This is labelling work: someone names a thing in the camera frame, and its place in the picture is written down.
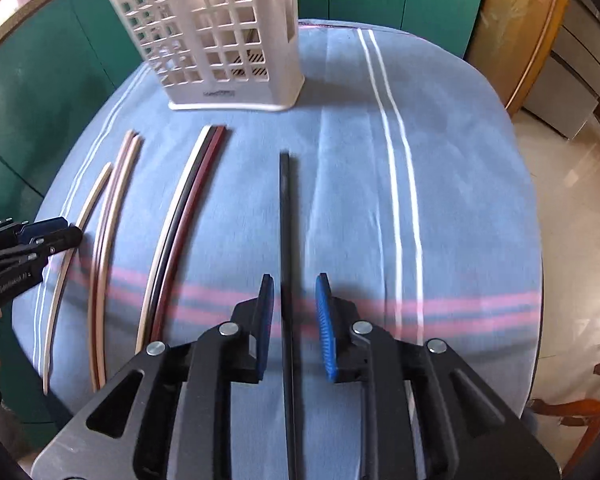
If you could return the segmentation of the white chopstick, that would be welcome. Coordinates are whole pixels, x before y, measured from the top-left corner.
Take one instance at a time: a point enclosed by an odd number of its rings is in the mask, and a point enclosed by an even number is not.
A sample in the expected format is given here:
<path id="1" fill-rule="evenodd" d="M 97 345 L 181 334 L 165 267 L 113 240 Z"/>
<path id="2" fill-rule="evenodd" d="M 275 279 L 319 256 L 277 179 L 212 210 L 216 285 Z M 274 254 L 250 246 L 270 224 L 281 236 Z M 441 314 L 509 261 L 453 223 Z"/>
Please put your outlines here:
<path id="1" fill-rule="evenodd" d="M 199 136 L 185 163 L 180 180 L 178 180 L 178 184 L 176 185 L 166 218 L 164 218 L 154 258 L 151 260 L 142 308 L 140 309 L 140 322 L 138 322 L 135 341 L 136 353 L 141 352 L 145 348 L 151 335 L 160 292 L 163 290 L 163 282 L 166 278 L 166 263 L 174 245 L 176 231 L 182 218 L 188 193 L 193 186 L 196 173 L 204 158 L 204 154 L 206 154 L 214 129 L 215 126 L 206 125 L 200 130 Z"/>

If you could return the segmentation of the dark red chopstick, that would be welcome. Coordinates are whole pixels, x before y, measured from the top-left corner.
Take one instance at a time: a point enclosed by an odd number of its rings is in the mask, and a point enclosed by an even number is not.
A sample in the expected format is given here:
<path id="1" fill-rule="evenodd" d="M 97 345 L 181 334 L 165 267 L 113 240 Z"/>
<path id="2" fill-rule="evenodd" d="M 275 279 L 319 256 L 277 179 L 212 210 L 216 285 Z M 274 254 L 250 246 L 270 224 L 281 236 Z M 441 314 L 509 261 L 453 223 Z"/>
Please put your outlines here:
<path id="1" fill-rule="evenodd" d="M 178 278 L 178 272 L 180 272 L 181 260 L 196 218 L 196 209 L 201 201 L 202 194 L 204 194 L 204 186 L 209 179 L 226 133 L 226 125 L 212 127 L 209 146 L 204 150 L 204 156 L 202 156 L 199 168 L 195 172 L 193 184 L 189 187 L 182 212 L 176 222 L 173 242 L 166 254 L 166 263 L 163 265 L 163 278 L 158 288 L 155 312 L 151 318 L 150 342 L 162 338 L 166 315 L 170 309 L 174 289 L 176 289 L 176 279 Z"/>

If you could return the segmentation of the beige chopstick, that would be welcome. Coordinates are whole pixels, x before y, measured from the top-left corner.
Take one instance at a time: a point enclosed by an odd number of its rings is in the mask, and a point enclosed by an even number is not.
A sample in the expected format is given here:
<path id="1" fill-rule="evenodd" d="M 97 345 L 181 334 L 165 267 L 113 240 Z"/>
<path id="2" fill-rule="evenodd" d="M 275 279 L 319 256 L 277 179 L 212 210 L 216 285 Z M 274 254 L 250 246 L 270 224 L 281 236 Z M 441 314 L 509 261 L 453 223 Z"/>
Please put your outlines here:
<path id="1" fill-rule="evenodd" d="M 131 149 L 129 152 L 128 160 L 125 164 L 125 170 L 118 182 L 116 197 L 114 198 L 114 206 L 111 209 L 110 216 L 110 231 L 107 236 L 107 253 L 105 257 L 105 293 L 104 293 L 104 344 L 105 344 L 105 366 L 106 366 L 106 381 L 107 381 L 107 361 L 106 361 L 106 307 L 107 297 L 109 292 L 109 285 L 111 281 L 111 267 L 114 261 L 114 244 L 116 244 L 116 237 L 118 234 L 118 227 L 120 223 L 121 211 L 123 202 L 125 199 L 126 192 L 128 192 L 131 176 L 136 165 L 138 155 L 140 154 L 140 147 L 142 146 L 142 137 L 136 132 L 136 137 L 132 141 Z"/>

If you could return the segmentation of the dark black chopstick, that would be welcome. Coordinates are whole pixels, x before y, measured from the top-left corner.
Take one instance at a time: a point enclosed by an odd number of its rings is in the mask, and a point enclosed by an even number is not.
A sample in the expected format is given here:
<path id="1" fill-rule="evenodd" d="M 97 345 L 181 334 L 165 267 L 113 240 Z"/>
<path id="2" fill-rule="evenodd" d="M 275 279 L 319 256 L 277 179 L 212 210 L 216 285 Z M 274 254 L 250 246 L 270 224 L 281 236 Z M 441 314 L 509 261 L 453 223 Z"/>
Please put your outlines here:
<path id="1" fill-rule="evenodd" d="M 137 327 L 136 352 L 162 337 L 194 210 L 225 133 L 226 127 L 222 125 L 202 128 L 176 185 L 149 270 Z"/>

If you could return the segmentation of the pink chopstick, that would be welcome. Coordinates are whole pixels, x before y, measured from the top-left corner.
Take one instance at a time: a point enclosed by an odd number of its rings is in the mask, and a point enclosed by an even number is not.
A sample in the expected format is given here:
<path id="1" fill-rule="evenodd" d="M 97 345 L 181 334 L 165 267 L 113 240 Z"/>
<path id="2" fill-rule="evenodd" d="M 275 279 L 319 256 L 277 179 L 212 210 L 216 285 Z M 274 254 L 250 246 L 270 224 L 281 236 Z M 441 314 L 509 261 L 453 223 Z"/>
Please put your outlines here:
<path id="1" fill-rule="evenodd" d="M 87 349 L 88 369 L 91 386 L 98 391 L 106 382 L 105 344 L 104 344 L 104 293 L 105 293 L 105 257 L 107 236 L 110 231 L 111 209 L 114 206 L 118 182 L 125 170 L 132 141 L 136 137 L 134 130 L 125 133 L 118 151 L 111 176 L 105 186 L 104 200 L 98 218 L 91 261 L 90 286 L 87 303 Z"/>

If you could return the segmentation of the blue striped tablecloth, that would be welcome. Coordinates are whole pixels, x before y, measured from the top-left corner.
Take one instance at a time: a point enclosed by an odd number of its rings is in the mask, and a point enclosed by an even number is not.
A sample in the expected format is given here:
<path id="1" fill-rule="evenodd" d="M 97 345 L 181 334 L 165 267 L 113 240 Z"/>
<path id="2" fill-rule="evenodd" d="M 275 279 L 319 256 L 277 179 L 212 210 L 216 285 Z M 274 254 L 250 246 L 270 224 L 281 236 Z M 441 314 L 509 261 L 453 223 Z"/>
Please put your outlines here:
<path id="1" fill-rule="evenodd" d="M 512 122 L 478 70 L 395 30 L 311 24 L 299 44 L 306 81 L 281 113 L 176 112 L 140 66 L 83 129 L 38 216 L 76 220 L 125 133 L 142 136 L 106 303 L 115 372 L 134 353 L 151 259 L 201 129 L 223 124 L 228 136 L 184 250 L 168 344 L 196 339 L 278 273 L 278 158 L 289 152 L 301 463 L 309 479 L 354 479 L 361 389 L 327 379 L 317 275 L 393 336 L 446 340 L 520 413 L 539 341 L 540 233 Z"/>

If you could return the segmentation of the wooden chair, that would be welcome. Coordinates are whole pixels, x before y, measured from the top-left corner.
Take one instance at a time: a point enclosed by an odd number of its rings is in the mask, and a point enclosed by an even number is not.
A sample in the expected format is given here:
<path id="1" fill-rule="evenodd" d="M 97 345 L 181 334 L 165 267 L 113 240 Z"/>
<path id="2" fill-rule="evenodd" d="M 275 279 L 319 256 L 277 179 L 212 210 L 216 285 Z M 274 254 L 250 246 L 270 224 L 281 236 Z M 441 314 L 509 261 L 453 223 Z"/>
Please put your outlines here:
<path id="1" fill-rule="evenodd" d="M 527 411 L 542 445 L 569 474 L 600 437 L 600 344 L 540 359 Z"/>

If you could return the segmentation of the white plastic utensil basket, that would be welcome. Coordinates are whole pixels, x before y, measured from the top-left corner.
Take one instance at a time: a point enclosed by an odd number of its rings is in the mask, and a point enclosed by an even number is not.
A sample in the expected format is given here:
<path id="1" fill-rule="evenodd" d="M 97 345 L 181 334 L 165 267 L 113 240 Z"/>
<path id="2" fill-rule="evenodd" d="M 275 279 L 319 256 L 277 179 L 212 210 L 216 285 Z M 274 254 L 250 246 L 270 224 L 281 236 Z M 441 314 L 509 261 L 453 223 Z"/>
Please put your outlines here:
<path id="1" fill-rule="evenodd" d="M 298 0 L 109 0 L 172 110 L 288 110 Z"/>

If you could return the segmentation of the grey drawer cabinet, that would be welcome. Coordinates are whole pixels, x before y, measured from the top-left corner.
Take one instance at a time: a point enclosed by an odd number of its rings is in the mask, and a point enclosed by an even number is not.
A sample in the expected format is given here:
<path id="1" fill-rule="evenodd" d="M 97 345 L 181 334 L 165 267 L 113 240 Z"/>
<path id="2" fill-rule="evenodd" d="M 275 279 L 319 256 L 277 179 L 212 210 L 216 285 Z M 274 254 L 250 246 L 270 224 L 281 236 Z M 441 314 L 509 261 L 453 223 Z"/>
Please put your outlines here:
<path id="1" fill-rule="evenodd" d="M 599 102 L 600 11 L 592 0 L 569 0 L 524 109 L 564 138 L 572 139 Z"/>

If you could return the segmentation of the wooden door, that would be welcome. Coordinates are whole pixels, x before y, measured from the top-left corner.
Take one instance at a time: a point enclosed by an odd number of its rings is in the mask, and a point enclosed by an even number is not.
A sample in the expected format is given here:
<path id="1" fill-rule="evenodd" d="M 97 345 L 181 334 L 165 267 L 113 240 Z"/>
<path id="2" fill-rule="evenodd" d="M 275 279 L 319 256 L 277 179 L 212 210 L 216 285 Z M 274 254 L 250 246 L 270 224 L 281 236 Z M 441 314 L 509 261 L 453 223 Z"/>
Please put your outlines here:
<path id="1" fill-rule="evenodd" d="M 569 0 L 482 0 L 465 60 L 515 115 L 538 78 Z"/>

